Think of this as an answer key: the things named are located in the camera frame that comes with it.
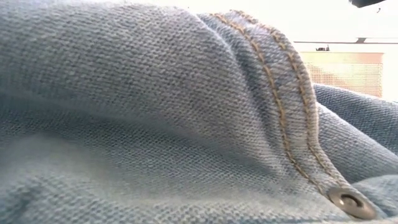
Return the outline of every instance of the jeans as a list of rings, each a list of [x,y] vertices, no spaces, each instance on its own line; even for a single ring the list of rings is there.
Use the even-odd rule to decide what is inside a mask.
[[[398,222],[398,105],[243,12],[0,0],[0,28],[1,224]]]

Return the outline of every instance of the tan stitching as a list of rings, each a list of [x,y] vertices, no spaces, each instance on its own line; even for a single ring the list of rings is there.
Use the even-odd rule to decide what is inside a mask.
[[[294,167],[297,169],[297,171],[303,176],[305,177],[309,182],[311,182],[313,185],[315,185],[317,187],[317,189],[319,190],[319,192],[326,196],[323,193],[322,188],[320,187],[319,183],[316,182],[315,180],[312,180],[311,177],[299,166],[299,164],[297,163],[297,161],[294,159],[293,154],[292,154],[292,150],[290,148],[290,142],[289,139],[286,135],[286,116],[285,116],[285,110],[283,109],[282,106],[282,101],[279,97],[279,94],[276,90],[276,86],[275,86],[275,80],[273,75],[271,74],[271,70],[269,69],[269,67],[266,65],[266,60],[264,59],[263,54],[261,53],[261,49],[260,46],[254,41],[254,39],[249,36],[245,29],[243,27],[241,27],[239,24],[235,24],[229,20],[227,20],[224,16],[222,16],[221,14],[211,14],[212,16],[218,18],[221,22],[223,22],[224,24],[236,29],[237,31],[239,31],[242,36],[248,41],[250,42],[250,44],[252,45],[254,51],[257,53],[258,59],[259,61],[262,63],[262,68],[265,71],[266,75],[268,76],[268,80],[269,83],[271,85],[272,88],[272,94],[274,96],[274,100],[278,106],[279,109],[279,124],[280,124],[280,129],[282,132],[282,139],[284,142],[284,148],[285,148],[285,153],[287,154],[287,157],[289,158],[289,160],[291,161],[291,163],[294,165]]]
[[[281,49],[283,51],[286,52],[288,58],[289,58],[289,62],[296,74],[296,77],[298,79],[299,85],[300,85],[300,94],[301,97],[303,99],[303,103],[304,103],[304,112],[306,115],[306,121],[307,121],[307,147],[308,149],[311,151],[311,153],[315,156],[315,158],[317,159],[318,163],[322,166],[323,170],[330,175],[336,182],[338,185],[340,185],[340,187],[343,186],[343,184],[339,181],[339,179],[336,177],[336,175],[334,175],[333,173],[330,172],[330,170],[327,168],[327,166],[325,165],[323,159],[320,157],[319,153],[317,153],[314,148],[310,145],[310,141],[309,141],[309,136],[310,136],[310,129],[309,129],[309,120],[310,120],[310,110],[309,110],[309,105],[308,105],[308,98],[306,97],[307,93],[305,92],[305,88],[304,88],[304,80],[303,80],[303,76],[299,71],[299,66],[297,65],[297,63],[294,61],[294,53],[287,50],[287,47],[284,43],[281,42],[280,40],[280,35],[276,33],[276,30],[274,30],[272,27],[266,26],[264,24],[258,23],[252,16],[245,14],[243,11],[235,11],[236,13],[238,13],[240,16],[242,16],[243,18],[245,18],[248,22],[250,22],[251,24],[258,24],[260,27],[262,27],[263,29],[267,30],[268,32],[271,33],[271,36],[274,38],[274,40],[276,41],[276,43],[281,47]]]

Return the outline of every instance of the denim seam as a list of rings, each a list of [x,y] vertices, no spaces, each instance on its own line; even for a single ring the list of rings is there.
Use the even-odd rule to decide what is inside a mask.
[[[308,106],[308,98],[307,98],[307,93],[305,91],[305,87],[304,87],[304,81],[303,81],[303,76],[300,73],[299,69],[298,69],[298,65],[297,63],[294,61],[293,58],[293,52],[287,50],[286,44],[280,41],[280,35],[277,34],[277,30],[275,30],[273,27],[269,27],[266,26],[264,24],[261,24],[260,22],[258,22],[257,19],[253,18],[252,16],[246,14],[243,11],[235,11],[235,13],[239,14],[241,17],[245,18],[248,22],[250,22],[251,24],[254,25],[258,25],[259,27],[265,29],[266,31],[268,31],[271,36],[274,38],[275,42],[279,45],[279,47],[282,49],[283,52],[286,53],[286,55],[289,58],[289,62],[296,74],[297,80],[299,82],[299,91],[301,94],[301,97],[303,99],[303,104],[304,104],[304,112],[305,112],[305,119],[306,119],[306,124],[307,124],[307,147],[308,149],[311,151],[311,153],[315,156],[317,162],[321,165],[321,167],[323,168],[323,170],[330,176],[332,177],[336,183],[342,187],[343,184],[339,181],[339,179],[336,177],[336,175],[334,175],[332,172],[330,172],[329,168],[327,168],[327,166],[325,165],[325,161],[323,161],[323,159],[321,158],[321,156],[319,155],[318,152],[316,152],[314,150],[314,148],[311,146],[310,141],[309,141],[309,136],[310,136],[310,128],[309,128],[309,123],[308,121],[310,120],[310,110],[309,110],[309,106]]]
[[[286,118],[285,118],[285,110],[282,106],[282,100],[278,95],[277,88],[275,86],[275,80],[273,77],[273,74],[271,74],[270,68],[267,66],[266,61],[264,59],[264,56],[262,55],[261,48],[260,46],[254,41],[254,39],[247,34],[245,31],[245,28],[240,26],[239,24],[233,23],[232,21],[227,20],[225,16],[221,14],[210,14],[211,16],[219,19],[222,23],[226,24],[227,26],[230,26],[231,28],[237,30],[238,32],[241,33],[241,35],[251,44],[252,48],[257,54],[257,57],[259,59],[259,62],[262,65],[262,68],[265,72],[265,74],[268,77],[268,81],[271,85],[272,88],[272,95],[274,96],[274,100],[276,102],[276,105],[279,109],[279,124],[280,124],[280,130],[282,132],[282,138],[283,138],[283,143],[284,143],[284,149],[285,153],[287,154],[287,157],[289,158],[289,161],[294,165],[296,170],[303,176],[305,177],[309,182],[311,182],[313,185],[315,185],[318,189],[318,191],[326,197],[326,195],[323,193],[323,189],[320,187],[319,183],[315,180],[313,180],[298,164],[298,162],[294,159],[292,150],[290,148],[290,142],[286,134]]]

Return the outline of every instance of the metal rivet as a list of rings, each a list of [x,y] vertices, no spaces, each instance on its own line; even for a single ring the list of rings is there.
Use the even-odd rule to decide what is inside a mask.
[[[349,189],[332,188],[328,196],[337,207],[352,217],[372,220],[377,216],[376,210],[368,201]]]

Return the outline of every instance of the denim fabric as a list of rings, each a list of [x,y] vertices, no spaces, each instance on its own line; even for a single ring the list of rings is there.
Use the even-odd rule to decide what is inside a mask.
[[[356,223],[332,187],[398,222],[397,106],[318,103],[243,12],[0,0],[0,28],[1,224]]]

